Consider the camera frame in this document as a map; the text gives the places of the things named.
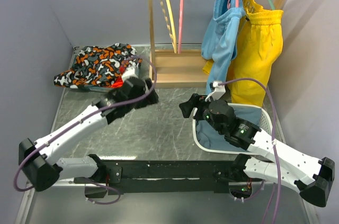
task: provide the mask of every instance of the orange and black patterned fabric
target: orange and black patterned fabric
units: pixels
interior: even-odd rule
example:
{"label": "orange and black patterned fabric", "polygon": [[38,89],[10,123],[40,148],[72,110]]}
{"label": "orange and black patterned fabric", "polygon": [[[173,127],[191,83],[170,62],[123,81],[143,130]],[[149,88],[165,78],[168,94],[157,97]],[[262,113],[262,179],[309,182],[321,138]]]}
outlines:
{"label": "orange and black patterned fabric", "polygon": [[69,88],[119,87],[124,70],[141,65],[142,60],[133,57],[135,54],[135,48],[128,44],[116,43],[107,48],[84,47],[71,69],[54,77],[54,84]]}

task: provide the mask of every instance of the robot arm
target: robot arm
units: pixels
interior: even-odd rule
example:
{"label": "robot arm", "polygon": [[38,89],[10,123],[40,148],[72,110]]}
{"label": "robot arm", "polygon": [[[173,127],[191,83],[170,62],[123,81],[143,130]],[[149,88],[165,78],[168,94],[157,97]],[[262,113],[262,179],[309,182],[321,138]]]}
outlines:
{"label": "robot arm", "polygon": [[[25,139],[19,144],[19,164],[25,157],[46,145],[24,165],[23,171],[37,191],[51,187],[56,181],[72,177],[89,177],[99,181],[106,175],[105,164],[97,155],[88,155],[84,158],[61,158],[61,156],[75,147],[89,133],[98,130],[115,119],[125,116],[132,109],[139,109],[158,103],[158,96],[153,90],[144,100],[124,106],[106,109],[114,103],[135,99],[144,95],[152,86],[150,79],[141,80],[131,77],[124,81],[121,88],[113,89],[89,105],[80,115],[62,126],[53,133],[32,142]],[[60,132],[66,132],[53,143],[48,141]]]}
{"label": "robot arm", "polygon": [[194,110],[194,119],[206,120],[231,145],[261,155],[273,163],[262,162],[249,155],[239,154],[230,175],[239,180],[240,177],[261,178],[277,182],[277,167],[273,152],[273,144],[279,156],[281,166],[281,182],[302,196],[306,201],[324,207],[334,180],[334,162],[325,157],[318,159],[303,154],[271,136],[249,121],[235,116],[234,110],[226,101],[220,100],[225,87],[214,81],[214,91],[206,95],[193,94],[191,98],[180,104],[184,118],[189,118]]}

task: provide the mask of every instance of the white wall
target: white wall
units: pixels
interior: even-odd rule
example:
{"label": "white wall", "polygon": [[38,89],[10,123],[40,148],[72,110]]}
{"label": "white wall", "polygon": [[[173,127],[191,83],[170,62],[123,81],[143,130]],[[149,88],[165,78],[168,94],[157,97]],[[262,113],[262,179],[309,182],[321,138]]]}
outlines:
{"label": "white wall", "polygon": [[[286,141],[307,154],[339,164],[338,0],[288,0],[282,21],[284,47],[270,88]],[[339,183],[321,223],[338,223]]]}
{"label": "white wall", "polygon": [[[73,46],[149,44],[147,0],[50,0]],[[185,0],[184,43],[201,43],[215,0]],[[179,0],[171,0],[178,28]],[[157,43],[170,43],[159,0],[153,0]]]}
{"label": "white wall", "polygon": [[0,223],[11,224],[22,198],[12,186],[18,145],[49,133],[61,96],[53,76],[67,68],[72,47],[47,0],[0,4]]}

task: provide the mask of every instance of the wooden clothing rack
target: wooden clothing rack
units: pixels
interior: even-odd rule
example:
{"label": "wooden clothing rack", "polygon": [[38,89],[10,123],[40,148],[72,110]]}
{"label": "wooden clothing rack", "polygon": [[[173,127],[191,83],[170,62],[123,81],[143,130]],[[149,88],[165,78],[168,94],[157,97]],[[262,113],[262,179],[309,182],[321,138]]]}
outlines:
{"label": "wooden clothing rack", "polygon": [[[279,10],[285,2],[286,0],[274,0],[274,6]],[[148,0],[148,9],[150,59],[157,69],[157,87],[205,87],[208,75],[202,71],[206,60],[201,57],[201,50],[186,49],[182,50],[181,54],[174,53],[174,50],[156,50],[153,27],[153,0]],[[149,71],[149,77],[154,79],[152,69],[150,68]]]}

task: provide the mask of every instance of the yellow shorts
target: yellow shorts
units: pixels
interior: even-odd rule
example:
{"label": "yellow shorts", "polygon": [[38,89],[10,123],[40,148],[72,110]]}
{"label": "yellow shorts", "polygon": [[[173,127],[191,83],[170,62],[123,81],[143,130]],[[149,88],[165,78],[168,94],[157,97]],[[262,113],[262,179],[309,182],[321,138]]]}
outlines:
{"label": "yellow shorts", "polygon": [[[239,24],[237,57],[231,62],[227,80],[251,77],[267,83],[271,66],[282,51],[281,10],[265,10],[254,0],[243,0],[249,21],[243,17]],[[265,91],[252,81],[239,81],[228,85],[232,103],[262,106]]]}

